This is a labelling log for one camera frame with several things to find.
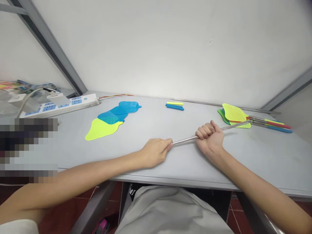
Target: red tile floor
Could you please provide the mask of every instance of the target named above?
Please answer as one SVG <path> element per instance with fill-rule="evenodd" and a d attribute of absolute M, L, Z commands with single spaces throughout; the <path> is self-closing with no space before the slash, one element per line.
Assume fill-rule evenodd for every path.
<path fill-rule="evenodd" d="M 20 186 L 0 186 L 0 204 L 2 204 L 12 193 Z M 92 198 L 97 188 L 92 188 L 83 194 L 52 208 L 39 225 L 40 234 L 68 234 L 82 211 Z M 111 194 L 106 208 L 103 210 L 101 218 L 109 217 L 111 219 L 111 229 L 108 234 L 114 234 L 119 217 L 119 207 L 121 200 L 122 182 L 117 185 Z M 296 202 L 309 215 L 312 216 L 312 202 Z M 253 234 L 253 231 L 247 221 L 238 199 L 231 200 L 227 224 L 235 234 Z"/>

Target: power strip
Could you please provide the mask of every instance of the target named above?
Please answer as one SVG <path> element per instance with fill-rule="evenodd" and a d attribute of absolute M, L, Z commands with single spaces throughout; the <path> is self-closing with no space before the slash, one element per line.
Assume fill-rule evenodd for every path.
<path fill-rule="evenodd" d="M 83 108 L 96 106 L 101 102 L 95 94 L 89 94 L 81 97 L 70 98 L 70 104 L 56 106 L 53 102 L 41 104 L 39 110 L 32 113 L 21 113 L 20 118 L 48 118 Z"/>

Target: white wall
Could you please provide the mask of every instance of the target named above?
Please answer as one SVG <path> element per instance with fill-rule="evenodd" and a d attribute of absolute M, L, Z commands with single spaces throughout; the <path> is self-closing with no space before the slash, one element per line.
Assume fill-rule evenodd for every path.
<path fill-rule="evenodd" d="M 0 11 L 0 80 L 17 79 L 72 88 L 20 18 Z"/>
<path fill-rule="evenodd" d="M 33 0 L 88 90 L 260 108 L 312 65 L 302 0 Z"/>
<path fill-rule="evenodd" d="M 276 108 L 282 114 L 275 118 L 292 126 L 293 131 L 312 144 L 312 84 Z"/>

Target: gray table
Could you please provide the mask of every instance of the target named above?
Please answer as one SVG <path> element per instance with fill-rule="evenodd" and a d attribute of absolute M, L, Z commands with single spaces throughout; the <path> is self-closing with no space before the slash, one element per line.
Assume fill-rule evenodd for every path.
<path fill-rule="evenodd" d="M 98 97 L 109 95 L 95 93 Z M 120 101 L 137 101 L 142 108 L 129 114 L 114 134 L 86 141 L 92 120 L 118 106 Z M 24 160 L 55 162 L 59 170 L 63 170 L 140 150 L 149 138 L 177 141 L 193 136 L 199 126 L 211 119 L 220 127 L 226 126 L 217 112 L 219 107 L 185 102 L 185 111 L 179 111 L 166 108 L 167 101 L 170 100 L 117 97 L 103 100 L 98 106 L 59 115 L 58 132 L 35 145 L 32 151 L 25 152 Z M 263 113 L 245 113 L 271 118 Z M 250 170 L 290 196 L 312 197 L 312 146 L 295 133 L 285 134 L 257 126 L 229 129 L 224 133 L 224 148 Z M 165 162 L 152 169 L 127 172 L 113 180 L 239 190 L 203 156 L 195 141 L 174 146 Z"/>

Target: metal beam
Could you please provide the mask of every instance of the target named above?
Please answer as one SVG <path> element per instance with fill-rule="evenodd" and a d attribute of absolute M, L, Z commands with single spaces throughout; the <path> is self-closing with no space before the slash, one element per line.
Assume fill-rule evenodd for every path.
<path fill-rule="evenodd" d="M 67 81 L 71 84 L 78 96 L 83 95 L 87 88 L 80 79 L 78 73 L 75 71 L 71 62 L 65 55 L 64 51 L 58 44 L 49 27 L 41 17 L 35 5 L 31 0 L 7 0 L 15 7 L 22 7 L 27 15 L 19 15 L 27 28 L 31 31 L 39 44 L 43 47 L 46 53 L 50 56 L 52 61 L 58 69 L 65 76 Z"/>
<path fill-rule="evenodd" d="M 6 5 L 6 4 L 2 4 L 2 3 L 0 3 L 0 11 L 5 11 L 5 12 L 10 12 L 10 13 L 15 13 L 15 14 L 21 14 L 21 15 L 27 15 L 27 12 L 21 7 L 10 6 L 10 5 Z"/>
<path fill-rule="evenodd" d="M 270 100 L 261 109 L 273 111 L 281 104 L 286 102 L 288 99 L 293 97 L 295 94 L 300 92 L 302 89 L 312 84 L 312 67 L 299 76 L 294 82 L 292 82 L 288 87 L 276 95 L 272 100 Z"/>

